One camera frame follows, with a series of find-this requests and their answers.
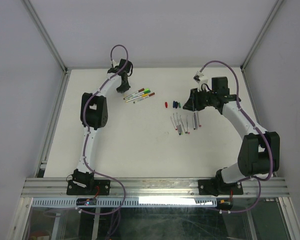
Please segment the grey purple pen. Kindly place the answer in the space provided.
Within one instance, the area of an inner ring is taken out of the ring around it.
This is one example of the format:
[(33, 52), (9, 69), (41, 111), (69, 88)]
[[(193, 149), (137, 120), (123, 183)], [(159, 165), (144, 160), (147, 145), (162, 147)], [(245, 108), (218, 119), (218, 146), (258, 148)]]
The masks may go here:
[(193, 113), (193, 129), (194, 130), (198, 129), (197, 116), (195, 112)]

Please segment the pink capped marker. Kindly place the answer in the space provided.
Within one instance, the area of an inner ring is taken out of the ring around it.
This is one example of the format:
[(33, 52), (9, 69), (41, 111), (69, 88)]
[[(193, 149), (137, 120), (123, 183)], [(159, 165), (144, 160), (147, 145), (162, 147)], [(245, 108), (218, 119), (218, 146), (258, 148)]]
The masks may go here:
[(199, 112), (198, 112), (198, 111), (196, 112), (196, 116), (197, 116), (197, 124), (198, 124), (198, 127), (201, 128), (202, 125), (201, 125), (200, 116), (199, 116)]

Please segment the red capped pen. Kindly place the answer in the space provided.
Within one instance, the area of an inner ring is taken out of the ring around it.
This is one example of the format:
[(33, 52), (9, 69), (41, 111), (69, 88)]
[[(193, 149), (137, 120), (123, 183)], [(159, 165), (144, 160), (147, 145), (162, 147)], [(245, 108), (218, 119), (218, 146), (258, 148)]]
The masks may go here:
[(170, 116), (170, 120), (171, 120), (171, 123), (172, 123), (172, 125), (173, 125), (173, 128), (174, 128), (176, 131), (178, 131), (178, 128), (176, 127), (175, 122), (174, 122), (172, 116)]

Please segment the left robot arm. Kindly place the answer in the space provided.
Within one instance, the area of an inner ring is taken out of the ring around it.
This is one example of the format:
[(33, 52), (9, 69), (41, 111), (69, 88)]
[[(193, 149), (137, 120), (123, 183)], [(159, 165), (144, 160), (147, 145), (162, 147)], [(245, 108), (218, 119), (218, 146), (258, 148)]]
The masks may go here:
[(108, 177), (96, 179), (95, 158), (102, 128), (108, 122), (107, 94), (113, 91), (123, 94), (130, 89), (128, 77), (133, 64), (127, 59), (112, 63), (106, 80), (95, 93), (83, 93), (81, 97), (80, 120), (83, 125), (81, 157), (76, 169), (67, 181), (68, 196), (108, 196), (111, 180)]

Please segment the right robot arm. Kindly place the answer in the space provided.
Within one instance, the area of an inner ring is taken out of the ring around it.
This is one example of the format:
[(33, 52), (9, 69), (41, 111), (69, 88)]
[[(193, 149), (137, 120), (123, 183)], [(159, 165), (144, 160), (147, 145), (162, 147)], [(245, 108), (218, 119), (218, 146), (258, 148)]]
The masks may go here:
[(198, 86), (190, 90), (183, 109), (192, 112), (213, 107), (235, 128), (242, 139), (237, 162), (219, 169), (215, 176), (200, 183), (199, 190), (206, 195), (226, 195), (240, 185), (241, 181), (266, 174), (267, 181), (280, 167), (280, 136), (255, 123), (240, 105), (237, 94), (231, 94), (225, 76), (208, 80), (197, 73), (193, 78)]

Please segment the dark red capped marker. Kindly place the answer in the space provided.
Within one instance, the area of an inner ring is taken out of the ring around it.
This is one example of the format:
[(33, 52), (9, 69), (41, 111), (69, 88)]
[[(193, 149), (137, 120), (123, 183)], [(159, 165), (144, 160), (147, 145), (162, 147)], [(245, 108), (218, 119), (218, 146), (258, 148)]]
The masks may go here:
[(149, 97), (152, 97), (154, 95), (155, 95), (155, 92), (152, 92), (152, 93), (149, 93), (149, 94), (147, 93), (145, 96), (142, 96), (141, 98), (138, 98), (137, 100), (133, 101), (133, 103), (136, 104), (136, 103), (138, 103), (138, 102), (140, 102), (144, 99), (147, 99)]

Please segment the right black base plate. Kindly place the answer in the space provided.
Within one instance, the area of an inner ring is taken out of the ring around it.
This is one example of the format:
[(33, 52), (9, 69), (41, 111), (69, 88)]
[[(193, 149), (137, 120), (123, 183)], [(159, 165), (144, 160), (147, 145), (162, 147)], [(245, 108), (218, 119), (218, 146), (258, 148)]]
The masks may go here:
[(198, 183), (198, 192), (201, 196), (212, 195), (218, 197), (220, 195), (243, 195), (243, 188), (241, 184), (237, 183), (224, 183), (219, 182), (215, 178), (210, 179), (199, 179)]

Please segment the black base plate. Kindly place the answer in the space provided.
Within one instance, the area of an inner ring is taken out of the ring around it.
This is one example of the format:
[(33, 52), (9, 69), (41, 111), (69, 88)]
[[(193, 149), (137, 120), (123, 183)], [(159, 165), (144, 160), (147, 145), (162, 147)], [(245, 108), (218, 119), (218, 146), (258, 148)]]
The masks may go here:
[(243, 188), (241, 184), (237, 183), (224, 183), (219, 182), (215, 178), (210, 179), (199, 179), (198, 183), (198, 192), (201, 196), (212, 195), (218, 197), (220, 195), (243, 195)]
[(91, 186), (69, 180), (66, 194), (68, 196), (108, 196), (110, 194), (110, 180), (95, 179)]

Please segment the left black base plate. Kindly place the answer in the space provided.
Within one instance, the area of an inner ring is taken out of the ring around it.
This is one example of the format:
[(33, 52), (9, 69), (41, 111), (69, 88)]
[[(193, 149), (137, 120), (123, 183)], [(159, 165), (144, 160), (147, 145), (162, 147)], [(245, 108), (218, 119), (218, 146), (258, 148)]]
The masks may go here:
[(110, 180), (95, 179), (91, 186), (69, 180), (66, 194), (68, 196), (108, 196), (110, 194)]

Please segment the aluminium front rail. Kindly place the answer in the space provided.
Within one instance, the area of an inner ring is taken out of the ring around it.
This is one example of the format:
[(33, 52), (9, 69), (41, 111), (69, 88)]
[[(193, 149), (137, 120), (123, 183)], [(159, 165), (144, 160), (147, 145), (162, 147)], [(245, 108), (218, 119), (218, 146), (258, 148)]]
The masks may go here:
[[(98, 190), (103, 197), (128, 198), (140, 196), (174, 196), (174, 197), (209, 197), (208, 178), (119, 178), (108, 181), (97, 178)], [(86, 190), (77, 187), (69, 178), (27, 178), (22, 197), (71, 197), (82, 196)], [(283, 198), (290, 197), (286, 181), (282, 177), (272, 177), (258, 183), (254, 180), (243, 181), (233, 190), (226, 190), (218, 195), (220, 198)]]

